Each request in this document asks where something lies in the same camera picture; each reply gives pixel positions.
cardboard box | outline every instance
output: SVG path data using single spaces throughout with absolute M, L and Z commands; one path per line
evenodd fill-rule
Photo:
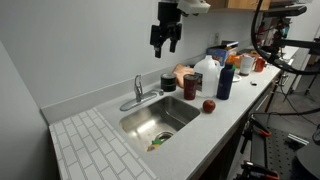
M 206 54 L 212 55 L 212 58 L 220 62 L 220 66 L 224 67 L 226 59 L 233 54 L 237 54 L 237 41 L 222 41 L 220 46 L 207 49 Z

apple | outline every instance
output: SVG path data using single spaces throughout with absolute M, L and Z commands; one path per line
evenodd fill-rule
M 215 108 L 216 108 L 216 103 L 211 99 L 205 100 L 202 104 L 202 109 L 206 113 L 211 113 Z

sink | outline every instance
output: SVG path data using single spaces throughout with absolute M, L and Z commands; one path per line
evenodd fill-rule
M 120 120 L 128 137 L 146 151 L 151 141 L 166 141 L 200 114 L 199 109 L 167 96 Z

red cup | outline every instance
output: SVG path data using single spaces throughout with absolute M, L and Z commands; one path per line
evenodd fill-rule
M 264 59 L 262 59 L 262 57 L 259 57 L 256 60 L 256 66 L 254 67 L 254 71 L 255 72 L 262 72 L 265 64 L 266 64 L 266 61 Z
M 183 76 L 184 84 L 184 99 L 194 100 L 196 97 L 197 85 L 199 76 L 193 74 L 186 74 Z

blue bottle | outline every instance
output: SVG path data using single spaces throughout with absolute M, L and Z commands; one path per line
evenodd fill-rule
M 222 100 L 229 99 L 234 69 L 232 63 L 225 63 L 224 68 L 220 72 L 217 98 Z

